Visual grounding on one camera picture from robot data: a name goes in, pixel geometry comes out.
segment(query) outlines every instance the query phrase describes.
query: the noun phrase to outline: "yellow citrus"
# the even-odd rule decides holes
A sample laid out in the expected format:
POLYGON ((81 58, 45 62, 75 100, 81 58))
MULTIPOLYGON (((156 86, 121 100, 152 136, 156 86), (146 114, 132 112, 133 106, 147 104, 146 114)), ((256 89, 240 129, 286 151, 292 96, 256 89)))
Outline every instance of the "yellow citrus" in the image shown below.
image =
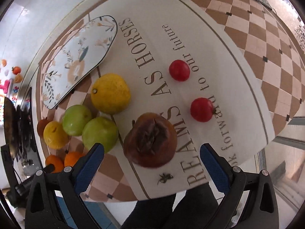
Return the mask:
POLYGON ((113 73, 101 76, 91 89, 91 101, 98 110, 113 115, 127 108, 130 91, 124 79, 113 73))
POLYGON ((57 121, 51 121, 45 126, 43 138, 47 146, 55 150, 63 148, 69 142, 63 126, 57 121))

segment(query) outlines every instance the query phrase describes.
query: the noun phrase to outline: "table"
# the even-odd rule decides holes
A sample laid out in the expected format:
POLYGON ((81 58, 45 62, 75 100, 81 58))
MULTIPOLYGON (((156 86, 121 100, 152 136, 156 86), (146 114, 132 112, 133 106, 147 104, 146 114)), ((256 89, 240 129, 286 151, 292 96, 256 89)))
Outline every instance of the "table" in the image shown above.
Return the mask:
MULTIPOLYGON (((175 113, 177 120, 171 122, 181 126, 181 130, 177 130, 177 133, 180 133, 178 136, 181 136, 178 139, 186 140, 178 147, 178 152, 188 150, 191 153, 187 152, 188 159, 176 154, 175 162, 181 165, 179 171, 176 165, 173 165, 172 168, 165 166, 158 170, 160 172, 158 174, 169 170, 177 171, 176 177, 178 177, 167 188, 158 188, 156 186, 158 174, 126 161, 122 155, 121 142, 118 142, 118 146, 105 155, 91 187, 83 195, 84 198, 103 202, 147 199, 175 193, 204 183, 209 176, 206 174, 204 166, 200 162, 196 162, 198 153, 195 151, 204 142, 196 142, 194 148, 191 148, 190 143, 187 144, 188 142, 196 141, 195 138, 200 138, 202 136, 200 133, 202 133, 208 142, 214 143, 212 146, 218 147, 215 149, 218 153, 222 153, 232 165, 237 165, 266 146, 286 125, 287 116, 283 115, 288 111, 287 114, 292 117, 299 107, 304 87, 302 77, 305 72, 300 56, 298 59, 296 57, 298 46, 293 45, 272 14, 252 0, 108 0, 86 13, 81 20, 69 26, 67 33, 56 39, 55 46, 47 51, 47 57, 42 60, 36 88, 38 119, 48 117, 60 121, 66 108, 79 103, 88 106, 96 116, 98 111, 91 104, 90 87, 103 73, 115 71, 126 79, 132 92, 137 91, 135 100, 130 106, 135 106, 134 109, 127 109, 122 114, 111 118, 117 123, 122 139, 130 130, 131 117, 139 116, 146 112, 148 107, 153 107, 155 112, 163 113, 165 117, 167 115, 168 119, 170 119, 171 113, 175 113), (159 10, 154 13, 147 12, 153 11, 154 8, 159 10), (219 24, 216 24, 203 10, 219 24), (177 17, 178 13, 183 14, 183 18, 177 17), (47 64, 53 60, 61 47, 75 35, 79 28, 90 19, 106 14, 113 15, 121 29, 121 34, 118 34, 115 45, 113 45, 115 50, 111 50, 105 62, 92 71, 56 109, 48 110, 40 102, 41 77, 47 64), (275 38, 275 28, 269 24, 274 27, 277 25, 278 40, 275 38), (140 62, 142 55, 132 56, 131 48, 128 48, 128 38, 124 37, 129 26, 130 29, 136 28, 139 31, 139 36, 143 40, 139 43, 145 44, 149 49, 147 52, 143 50, 143 54, 147 54, 148 57, 142 62, 140 62), (264 26, 266 42, 262 45, 264 26), (279 47, 278 54, 275 53, 274 46, 279 47), (107 64, 121 61, 120 56, 115 54, 116 52, 120 52, 120 55, 126 57, 125 60, 130 65, 113 68, 114 66, 107 64), (153 62, 155 65, 145 63, 151 59, 150 56, 154 58, 150 63, 153 62), (190 64, 192 80, 195 80, 191 85, 178 87, 177 83, 169 79, 168 73, 165 71, 166 65, 178 58, 185 58, 185 61, 190 64), (163 62, 165 66, 160 66, 156 62, 163 62), (279 69, 274 68, 275 65, 280 68, 280 77, 276 79, 273 76, 279 69), (133 75, 124 75, 124 72, 130 71, 130 69, 132 69, 133 75), (144 87, 153 85, 151 78, 154 75, 159 83, 148 91, 144 87), (142 84, 139 85, 137 80, 141 80, 142 84), (203 96, 202 92, 211 99, 217 99, 219 111, 221 111, 219 116, 223 115, 223 120, 214 120, 210 126, 203 126, 204 132, 198 132, 196 129, 202 125, 191 121, 187 112, 188 107, 175 103, 175 101, 183 101, 188 104, 194 96, 203 96), (171 94, 171 96, 165 95, 167 97, 162 100, 162 103, 166 104, 165 107, 160 106, 160 101, 149 99, 152 96, 164 95, 164 93, 171 94)), ((65 149, 86 152, 81 137, 72 137, 69 145, 60 151, 48 149, 43 141, 41 144, 45 156, 56 154, 63 158, 65 149)))

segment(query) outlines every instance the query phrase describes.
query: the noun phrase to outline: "tomato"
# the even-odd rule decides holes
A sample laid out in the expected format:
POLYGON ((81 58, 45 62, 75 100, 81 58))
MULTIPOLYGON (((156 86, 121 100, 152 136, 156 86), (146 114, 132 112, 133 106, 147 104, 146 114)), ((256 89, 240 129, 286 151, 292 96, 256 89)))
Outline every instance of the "tomato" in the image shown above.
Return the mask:
POLYGON ((171 77, 179 82, 188 80, 191 73, 189 65, 180 59, 170 64, 169 72, 171 77))
POLYGON ((21 68, 18 67, 18 66, 13 67, 13 68, 12 68, 12 72, 13 72, 15 75, 17 75, 17 74, 19 74, 19 73, 21 72, 21 68))
POLYGON ((215 114, 213 103, 207 98, 197 98, 191 104, 191 115, 199 122, 209 121, 215 114))

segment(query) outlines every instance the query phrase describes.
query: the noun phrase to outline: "beige tile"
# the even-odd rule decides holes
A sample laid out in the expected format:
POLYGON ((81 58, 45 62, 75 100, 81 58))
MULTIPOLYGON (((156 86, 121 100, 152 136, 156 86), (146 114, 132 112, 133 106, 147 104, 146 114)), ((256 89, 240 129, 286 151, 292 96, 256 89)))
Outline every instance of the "beige tile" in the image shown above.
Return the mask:
POLYGON ((266 42, 266 30, 252 22, 249 23, 249 34, 266 42))
POLYGON ((205 11, 209 16, 211 16, 218 24, 226 25, 228 15, 221 13, 213 9, 206 9, 205 11))
POLYGON ((290 113, 290 106, 278 101, 274 113, 286 117, 290 113))
POLYGON ((280 89, 292 94, 292 75, 282 69, 280 89))
POLYGON ((282 30, 279 30, 279 36, 280 36, 280 39, 282 41, 284 41, 287 45, 290 44, 288 35, 285 34, 282 30))
POLYGON ((244 33, 248 33, 249 31, 249 21, 235 15, 228 17, 226 26, 235 28, 244 33))
POLYGON ((291 95, 288 94, 286 91, 279 89, 278 101, 285 103, 286 105, 291 104, 291 95))
POLYGON ((271 17, 270 15, 265 14, 265 20, 268 21, 273 26, 278 27, 276 20, 273 17, 271 17))
POLYGON ((231 27, 225 27, 225 32, 234 41, 237 47, 241 49, 246 48, 247 36, 248 36, 246 33, 231 27))
POLYGON ((292 60, 284 53, 281 54, 281 67, 290 75, 293 75, 292 60))
POLYGON ((210 4, 208 5, 208 9, 218 10, 222 2, 211 0, 210 4))
POLYGON ((248 3, 242 2, 242 5, 240 8, 248 11, 248 10, 250 10, 250 5, 248 3))
POLYGON ((302 95, 302 84, 295 77, 292 77, 292 95, 297 99, 302 95))
POLYGON ((269 31, 266 31, 266 41, 268 44, 272 45, 277 50, 281 48, 280 39, 269 31))
POLYGON ((269 111, 274 112, 278 100, 279 89, 263 81, 262 91, 267 102, 269 111))
POLYGON ((254 24, 259 25, 260 27, 266 29, 266 23, 265 20, 259 16, 257 16, 256 14, 252 13, 250 14, 250 21, 254 24))
POLYGON ((279 88, 281 84, 281 68, 271 61, 266 62, 263 81, 279 88))
POLYGON ((260 57, 266 56, 266 42, 248 34, 246 51, 252 52, 260 57))
POLYGON ((231 10, 231 4, 229 3, 221 3, 219 9, 218 9, 220 12, 224 12, 224 13, 227 13, 227 12, 230 12, 231 10))
POLYGON ((248 64, 250 65, 252 71, 254 72, 255 77, 260 80, 263 80, 263 73, 265 66, 265 62, 263 61, 263 58, 248 51, 245 51, 244 57, 247 60, 248 64))
POLYGON ((299 54, 298 54, 295 50, 293 50, 293 49, 291 49, 291 59, 292 59, 292 61, 294 61, 298 66, 301 67, 300 56, 299 56, 299 54))

